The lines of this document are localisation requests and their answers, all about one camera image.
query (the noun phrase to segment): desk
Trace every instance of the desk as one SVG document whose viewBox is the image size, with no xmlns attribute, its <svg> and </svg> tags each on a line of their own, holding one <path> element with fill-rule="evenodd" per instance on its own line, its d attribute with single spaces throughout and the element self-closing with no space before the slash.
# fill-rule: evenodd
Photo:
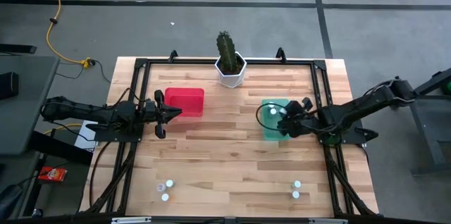
<svg viewBox="0 0 451 224">
<path fill-rule="evenodd" d="M 116 102 L 130 86 L 135 59 L 118 58 L 109 104 Z M 326 65 L 334 103 L 352 99 L 344 61 L 327 60 Z M 314 100 L 312 85 L 310 69 L 305 66 L 248 65 L 243 85 L 228 89 L 220 85 L 212 65 L 152 65 L 147 97 L 152 98 L 156 89 L 201 87 L 205 90 L 204 115 L 175 118 L 165 126 L 166 139 L 156 138 L 153 124 L 144 127 L 126 215 L 332 216 L 323 148 L 316 137 L 264 141 L 263 130 L 255 120 L 262 99 Z M 92 163 L 101 146 L 97 147 Z M 93 181 L 94 200 L 111 180 L 117 148 L 118 144 L 110 144 L 99 160 Z M 363 151 L 343 145 L 343 154 L 350 184 L 368 207 L 377 212 Z M 173 179 L 175 187 L 169 191 L 169 202 L 162 202 L 156 185 L 167 179 Z M 290 198 L 294 180 L 302 182 L 301 197 L 297 200 Z M 82 210 L 88 208 L 89 183 Z M 121 185 L 118 188 L 116 202 Z M 341 186 L 338 191 L 344 209 Z"/>
</svg>

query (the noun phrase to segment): red plastic container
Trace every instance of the red plastic container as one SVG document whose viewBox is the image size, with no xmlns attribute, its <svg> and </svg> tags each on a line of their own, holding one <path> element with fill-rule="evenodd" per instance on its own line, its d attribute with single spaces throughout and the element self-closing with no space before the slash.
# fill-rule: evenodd
<svg viewBox="0 0 451 224">
<path fill-rule="evenodd" d="M 204 90 L 201 88 L 168 87 L 164 92 L 166 105 L 181 108 L 179 116 L 200 117 L 204 111 Z"/>
</svg>

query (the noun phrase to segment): white pot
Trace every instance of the white pot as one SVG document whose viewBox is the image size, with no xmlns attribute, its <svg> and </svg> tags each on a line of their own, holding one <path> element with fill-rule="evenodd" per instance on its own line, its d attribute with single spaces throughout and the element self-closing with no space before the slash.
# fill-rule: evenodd
<svg viewBox="0 0 451 224">
<path fill-rule="evenodd" d="M 214 64 L 214 66 L 216 66 L 216 69 L 219 73 L 219 82 L 222 85 L 224 85 L 226 87 L 230 87 L 230 88 L 237 87 L 242 83 L 242 81 L 245 78 L 245 71 L 246 71 L 246 65 L 247 65 L 246 60 L 241 56 L 241 54 L 238 51 L 236 51 L 235 54 L 242 61 L 241 71 L 237 75 L 224 75 L 221 72 L 221 70 L 219 70 L 218 64 L 219 64 L 219 60 L 221 59 L 221 57 L 219 57 L 218 60 L 216 61 L 216 63 Z"/>
</svg>

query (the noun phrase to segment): potted cactus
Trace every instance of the potted cactus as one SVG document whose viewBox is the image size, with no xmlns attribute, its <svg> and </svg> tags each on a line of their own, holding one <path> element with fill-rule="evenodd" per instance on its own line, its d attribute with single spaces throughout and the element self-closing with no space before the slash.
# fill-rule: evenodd
<svg viewBox="0 0 451 224">
<path fill-rule="evenodd" d="M 215 63 L 219 82 L 226 87 L 237 87 L 245 78 L 246 60 L 235 51 L 233 40 L 226 31 L 219 32 L 216 45 L 220 55 Z"/>
</svg>

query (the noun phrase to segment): yellow cable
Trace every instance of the yellow cable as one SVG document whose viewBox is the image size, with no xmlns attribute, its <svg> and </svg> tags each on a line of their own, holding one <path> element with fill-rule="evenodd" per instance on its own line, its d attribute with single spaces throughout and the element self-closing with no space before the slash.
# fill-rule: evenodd
<svg viewBox="0 0 451 224">
<path fill-rule="evenodd" d="M 74 127 L 74 126 L 82 126 L 82 124 L 67 124 L 67 125 L 66 125 L 66 127 Z M 63 129 L 63 128 L 64 128 L 64 126 L 60 126 L 60 127 L 54 128 L 54 129 L 55 129 L 55 130 L 60 130 L 60 129 Z M 48 131 L 44 132 L 44 134 L 49 134 L 52 130 L 53 130 L 53 129 L 48 130 Z"/>
<path fill-rule="evenodd" d="M 58 11 L 56 12 L 56 15 L 53 17 L 53 19 L 55 19 L 55 20 L 58 20 L 58 16 L 59 16 L 59 13 L 61 12 L 61 0 L 58 0 Z M 89 58 L 87 58 L 87 59 L 85 59 L 85 60 L 82 60 L 82 61 L 75 61 L 75 60 L 73 60 L 73 59 L 70 59 L 70 58 L 66 58 L 65 56 L 63 56 L 63 55 L 61 55 L 59 52 L 57 52 L 56 50 L 55 50 L 55 48 L 50 44 L 50 32 L 51 32 L 51 29 L 54 27 L 54 23 L 53 22 L 50 22 L 50 26 L 49 26 L 49 29 L 47 30 L 47 35 L 46 35 L 46 40 L 47 40 L 47 45 L 49 45 L 49 48 L 56 54 L 56 55 L 58 55 L 60 58 L 62 58 L 62 59 L 64 59 L 65 61 L 69 61 L 69 62 L 72 62 L 72 63 L 79 63 L 80 65 L 83 65 L 85 68 L 88 68 L 89 67 L 89 63 L 88 63 L 88 59 Z"/>
</svg>

